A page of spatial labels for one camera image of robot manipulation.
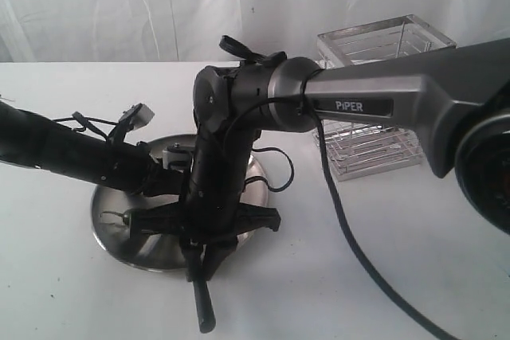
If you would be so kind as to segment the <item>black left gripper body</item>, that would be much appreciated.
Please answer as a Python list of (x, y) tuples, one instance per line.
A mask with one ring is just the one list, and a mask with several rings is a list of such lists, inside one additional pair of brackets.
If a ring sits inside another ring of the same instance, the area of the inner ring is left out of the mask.
[(161, 159), (155, 159), (148, 167), (135, 195), (156, 197), (160, 195), (179, 195), (184, 183), (184, 173), (180, 170), (165, 169)]

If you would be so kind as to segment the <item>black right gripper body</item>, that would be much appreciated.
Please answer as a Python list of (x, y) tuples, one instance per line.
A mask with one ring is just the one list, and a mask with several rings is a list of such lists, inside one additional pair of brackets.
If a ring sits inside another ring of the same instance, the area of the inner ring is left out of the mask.
[(182, 200), (129, 211), (129, 234), (169, 234), (195, 244), (213, 244), (267, 228), (276, 232), (274, 208), (241, 203), (253, 142), (236, 141), (226, 151), (198, 140)]

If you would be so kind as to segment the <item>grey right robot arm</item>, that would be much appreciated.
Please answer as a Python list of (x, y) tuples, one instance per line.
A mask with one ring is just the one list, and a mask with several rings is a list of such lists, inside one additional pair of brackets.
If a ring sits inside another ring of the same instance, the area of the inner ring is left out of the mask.
[(195, 78), (198, 131), (181, 201), (124, 219), (130, 233), (180, 238), (192, 280), (210, 279), (239, 234), (279, 228), (275, 209), (241, 202), (257, 134), (306, 132), (324, 120), (411, 130), (433, 173), (454, 171), (473, 208), (509, 230), (508, 39), (334, 69), (305, 57), (267, 67), (230, 37), (221, 45), (242, 61)]

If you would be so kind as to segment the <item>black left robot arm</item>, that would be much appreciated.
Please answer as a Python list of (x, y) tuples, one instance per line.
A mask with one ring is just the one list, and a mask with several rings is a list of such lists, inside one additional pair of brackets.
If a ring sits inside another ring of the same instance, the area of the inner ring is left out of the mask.
[(151, 121), (145, 104), (128, 109), (112, 131), (96, 139), (42, 115), (1, 103), (1, 161), (154, 197), (180, 193), (184, 176), (165, 169), (146, 143), (131, 145), (125, 135)]

